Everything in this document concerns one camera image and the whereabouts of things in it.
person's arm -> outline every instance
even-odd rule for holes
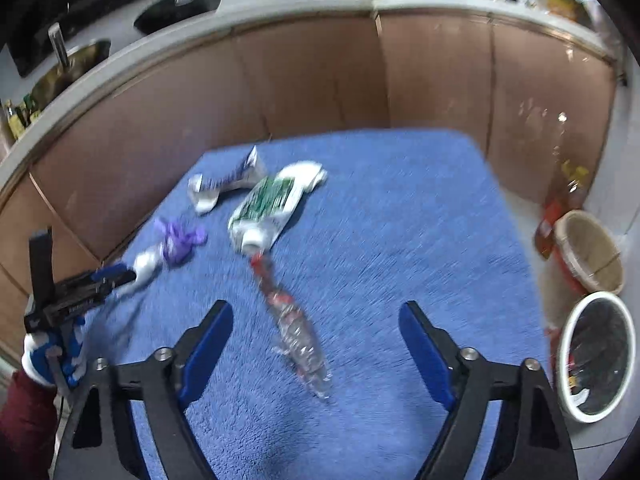
[[[84,319],[76,318],[66,342],[62,372],[70,388],[78,386],[86,362],[82,350]],[[12,377],[0,412],[0,470],[3,480],[49,479],[58,418],[53,400],[56,387],[47,356],[62,355],[62,343],[53,333],[38,332],[24,338],[22,370]]]

table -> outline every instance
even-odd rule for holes
[[[197,218],[195,173],[223,176],[251,149],[209,152],[154,216],[203,225],[206,245],[144,290],[88,316],[90,357],[121,364],[172,346],[216,299],[234,332],[202,398],[186,411],[221,480],[413,479],[446,412],[431,400],[398,330],[398,309],[420,304],[459,346],[489,360],[548,361],[529,264],[490,170],[471,140],[439,130],[326,134],[269,142],[270,172],[297,160],[328,171],[273,248],[276,275],[306,309],[333,373],[327,403],[306,392],[270,351],[275,328],[226,223],[246,192]],[[159,241],[153,222],[124,255]],[[480,478],[499,405],[492,402],[468,478]],[[142,406],[134,404],[152,478],[163,478]]]

wooden cabinet panel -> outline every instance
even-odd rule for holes
[[[495,108],[488,160],[500,183],[542,203],[558,163],[595,174],[614,72],[561,40],[494,25]]]
[[[31,292],[29,238],[34,232],[48,226],[53,228],[52,262],[56,280],[95,268],[99,264],[50,211],[27,175],[0,212],[0,264],[27,292]]]
[[[99,258],[203,152],[267,139],[231,40],[128,83],[75,122],[33,168],[57,213]]]
[[[391,125],[452,128],[484,152],[491,113],[490,26],[466,16],[382,15]]]
[[[388,127],[385,71],[370,18],[318,18],[237,39],[274,138]]]
[[[14,365],[22,356],[24,325],[22,316],[27,296],[0,269],[0,353]]]

countertop edge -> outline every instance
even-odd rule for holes
[[[103,85],[122,76],[131,67],[152,59],[165,50],[245,23],[310,12],[370,11],[384,12],[403,9],[461,9],[489,16],[515,18],[548,27],[567,37],[573,37],[594,50],[609,56],[609,51],[595,32],[564,18],[528,9],[512,2],[494,0],[264,0],[227,7],[167,27],[142,38],[108,57],[103,63],[81,77],[43,111],[36,123],[18,140],[7,158],[0,164],[0,189],[4,189],[23,165],[31,150],[60,123],[69,112]]]

white cap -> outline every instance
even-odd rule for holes
[[[247,229],[242,236],[240,250],[242,254],[253,254],[256,250],[264,250],[267,244],[264,231],[256,228]]]

